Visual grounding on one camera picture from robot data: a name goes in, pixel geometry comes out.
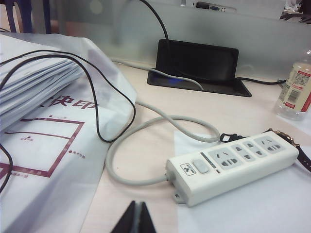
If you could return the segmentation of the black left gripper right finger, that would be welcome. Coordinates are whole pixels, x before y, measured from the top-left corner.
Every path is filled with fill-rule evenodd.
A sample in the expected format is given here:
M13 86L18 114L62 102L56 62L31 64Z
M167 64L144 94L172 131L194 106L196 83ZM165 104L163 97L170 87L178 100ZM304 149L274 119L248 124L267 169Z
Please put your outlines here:
M156 233L153 221L145 202L140 203L140 214L138 222L139 233Z

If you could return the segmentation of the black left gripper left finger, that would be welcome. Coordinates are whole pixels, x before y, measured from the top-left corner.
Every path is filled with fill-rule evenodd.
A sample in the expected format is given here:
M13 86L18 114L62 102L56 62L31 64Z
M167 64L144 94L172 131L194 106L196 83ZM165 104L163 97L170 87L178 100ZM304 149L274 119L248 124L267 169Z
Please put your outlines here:
M138 233L139 204L132 201L113 230L112 233Z

